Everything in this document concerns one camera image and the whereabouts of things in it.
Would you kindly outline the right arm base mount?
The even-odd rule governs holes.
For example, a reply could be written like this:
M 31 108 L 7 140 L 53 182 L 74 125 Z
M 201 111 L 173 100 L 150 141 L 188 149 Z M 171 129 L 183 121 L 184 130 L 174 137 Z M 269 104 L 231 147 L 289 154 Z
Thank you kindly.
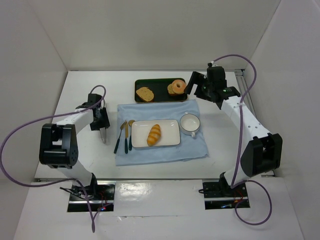
M 246 185 L 243 183 L 234 189 L 223 192 L 217 181 L 203 181 L 202 189 L 198 190 L 204 197 L 206 210 L 250 208 Z

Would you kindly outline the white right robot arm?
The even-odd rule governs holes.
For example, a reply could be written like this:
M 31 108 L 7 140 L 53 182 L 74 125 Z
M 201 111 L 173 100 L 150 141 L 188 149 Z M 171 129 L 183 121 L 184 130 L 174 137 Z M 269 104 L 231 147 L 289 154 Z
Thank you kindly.
M 210 64 L 206 74 L 194 71 L 184 92 L 190 94 L 194 85 L 195 96 L 215 103 L 239 130 L 235 165 L 220 174 L 215 192 L 229 196 L 233 188 L 250 178 L 280 167 L 282 137 L 266 129 L 242 101 L 240 92 L 227 85 L 223 67 Z

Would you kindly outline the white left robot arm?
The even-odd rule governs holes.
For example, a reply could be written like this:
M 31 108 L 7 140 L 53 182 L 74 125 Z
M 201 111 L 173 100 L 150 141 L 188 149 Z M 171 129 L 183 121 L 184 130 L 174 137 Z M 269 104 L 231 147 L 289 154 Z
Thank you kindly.
M 42 126 L 39 161 L 42 165 L 59 170 L 67 178 L 80 181 L 88 195 L 95 195 L 97 178 L 79 160 L 77 134 L 86 126 L 91 131 L 100 131 L 102 142 L 106 142 L 106 129 L 110 127 L 110 122 L 105 101 L 99 94 L 88 94 L 87 102 L 79 105 L 72 115 L 57 123 Z

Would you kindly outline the golden bread roll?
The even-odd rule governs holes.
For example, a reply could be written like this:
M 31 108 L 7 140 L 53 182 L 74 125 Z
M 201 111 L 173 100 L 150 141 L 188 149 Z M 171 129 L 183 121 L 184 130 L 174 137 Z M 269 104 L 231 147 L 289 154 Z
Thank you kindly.
M 149 131 L 149 134 L 147 136 L 147 145 L 148 146 L 154 146 L 161 138 L 161 127 L 159 124 L 155 124 L 152 126 L 152 128 Z

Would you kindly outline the metal food tongs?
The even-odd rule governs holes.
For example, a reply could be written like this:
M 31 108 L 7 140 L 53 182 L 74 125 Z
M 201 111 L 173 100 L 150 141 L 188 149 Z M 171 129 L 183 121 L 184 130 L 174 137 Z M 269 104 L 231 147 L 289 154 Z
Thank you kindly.
M 99 129 L 101 140 L 104 144 L 107 143 L 107 129 L 102 127 Z

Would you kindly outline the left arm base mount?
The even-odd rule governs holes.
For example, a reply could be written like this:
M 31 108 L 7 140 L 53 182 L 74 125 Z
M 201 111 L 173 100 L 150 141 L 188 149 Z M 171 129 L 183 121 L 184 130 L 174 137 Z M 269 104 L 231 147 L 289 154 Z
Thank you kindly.
M 83 191 L 79 186 L 72 185 L 69 188 L 60 187 L 60 190 L 68 193 L 68 213 L 84 213 L 89 208 Z M 113 212 L 115 199 L 115 181 L 98 181 L 96 193 L 89 193 L 88 199 L 92 212 Z

